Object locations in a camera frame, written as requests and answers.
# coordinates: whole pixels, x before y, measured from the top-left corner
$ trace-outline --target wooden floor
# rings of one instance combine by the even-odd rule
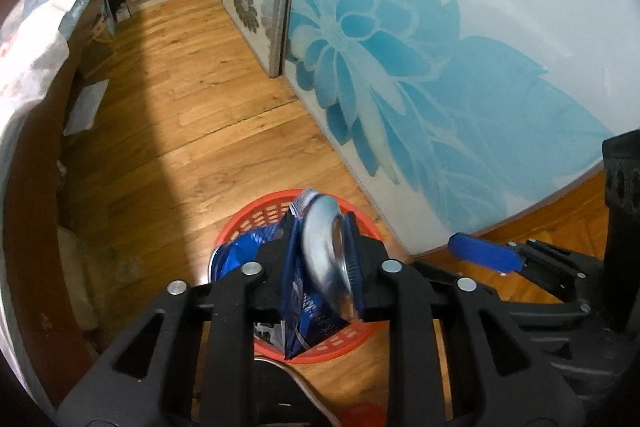
[[[310,185],[350,200],[386,235],[340,158],[282,78],[269,79],[220,0],[174,0],[118,25],[110,84],[90,132],[65,139],[61,222],[81,239],[100,343],[173,279],[206,281],[226,220],[274,190]],[[537,237],[604,251],[600,178],[502,227],[497,241]],[[431,260],[492,283],[505,298],[550,300],[519,276],[436,253]],[[297,366],[334,409],[386,402],[383,328],[340,359]]]

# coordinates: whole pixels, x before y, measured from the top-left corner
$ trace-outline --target metal screw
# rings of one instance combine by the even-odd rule
[[[387,273],[398,273],[402,269],[402,263],[395,259],[387,259],[382,263],[382,269]]]
[[[256,275],[262,271],[262,265],[251,261],[250,263],[244,263],[242,265],[242,273],[245,275]]]
[[[171,295],[180,295],[187,291],[187,283],[180,280],[173,281],[168,284],[166,290],[171,293]]]
[[[463,292],[472,292],[476,288],[478,288],[478,284],[473,279],[469,279],[469,277],[463,277],[462,279],[458,279],[456,283],[458,288],[460,288]]]

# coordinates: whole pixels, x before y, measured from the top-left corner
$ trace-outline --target laundry basket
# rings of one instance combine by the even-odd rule
[[[300,190],[299,188],[293,188],[291,190],[272,192],[241,208],[233,215],[225,228],[220,232],[216,240],[216,246],[234,240],[242,232],[246,232],[253,227],[261,227],[267,223],[277,223],[287,212],[291,202],[300,194]],[[336,198],[336,196],[333,197],[340,205],[340,210],[343,213],[353,212],[355,214],[361,234],[382,240],[382,236],[378,232],[374,222],[367,217],[363,211],[348,201]],[[291,362],[315,363],[336,359],[360,346],[373,334],[376,328],[376,323],[365,324],[361,321],[353,322],[331,338],[298,355],[291,360]],[[284,354],[265,341],[254,339],[254,346],[256,352],[265,357],[274,360],[284,360]]]

